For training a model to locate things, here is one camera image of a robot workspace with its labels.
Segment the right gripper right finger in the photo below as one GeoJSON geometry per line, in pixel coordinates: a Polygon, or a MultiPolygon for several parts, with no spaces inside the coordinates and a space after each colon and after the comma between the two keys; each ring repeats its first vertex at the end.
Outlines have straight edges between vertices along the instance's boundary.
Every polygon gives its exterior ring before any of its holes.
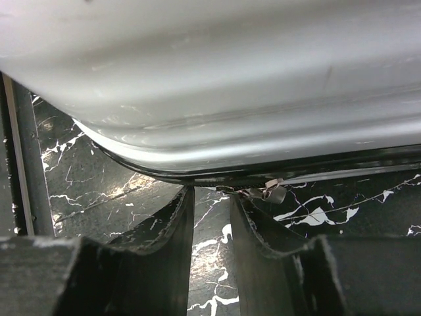
{"type": "Polygon", "coordinates": [[[230,222],[242,315],[419,315],[420,239],[306,239],[233,196],[230,222]]]}

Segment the white black space suitcase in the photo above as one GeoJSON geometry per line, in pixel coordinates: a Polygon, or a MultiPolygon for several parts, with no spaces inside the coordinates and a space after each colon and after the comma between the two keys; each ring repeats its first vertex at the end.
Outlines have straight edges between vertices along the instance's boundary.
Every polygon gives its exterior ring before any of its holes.
{"type": "Polygon", "coordinates": [[[167,182],[420,167],[419,1],[2,1],[1,71],[167,182]]]}

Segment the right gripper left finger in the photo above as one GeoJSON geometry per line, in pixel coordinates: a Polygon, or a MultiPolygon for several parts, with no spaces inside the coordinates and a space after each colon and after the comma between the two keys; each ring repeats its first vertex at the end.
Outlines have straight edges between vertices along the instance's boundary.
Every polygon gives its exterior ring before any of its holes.
{"type": "Polygon", "coordinates": [[[1,239],[2,315],[185,315],[195,191],[106,244],[1,239]]]}

